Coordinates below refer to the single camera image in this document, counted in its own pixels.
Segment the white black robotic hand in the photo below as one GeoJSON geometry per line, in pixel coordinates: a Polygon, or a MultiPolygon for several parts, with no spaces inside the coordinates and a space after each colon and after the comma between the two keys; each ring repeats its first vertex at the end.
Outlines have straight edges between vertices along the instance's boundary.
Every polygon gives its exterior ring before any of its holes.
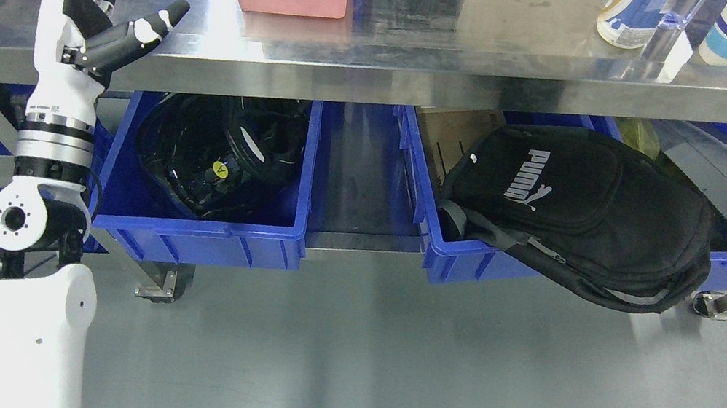
{"type": "Polygon", "coordinates": [[[113,20],[117,0],[41,0],[34,38],[37,82],[25,111],[96,123],[94,104],[114,72],[152,53],[190,10],[185,0],[140,18],[113,20]]]}

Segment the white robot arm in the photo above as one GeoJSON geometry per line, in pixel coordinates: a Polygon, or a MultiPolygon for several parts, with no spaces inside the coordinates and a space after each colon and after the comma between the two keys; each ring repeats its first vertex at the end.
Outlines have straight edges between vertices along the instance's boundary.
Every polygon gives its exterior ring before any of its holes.
{"type": "Polygon", "coordinates": [[[82,408],[96,123],[27,113],[0,190],[0,408],[82,408]]]}

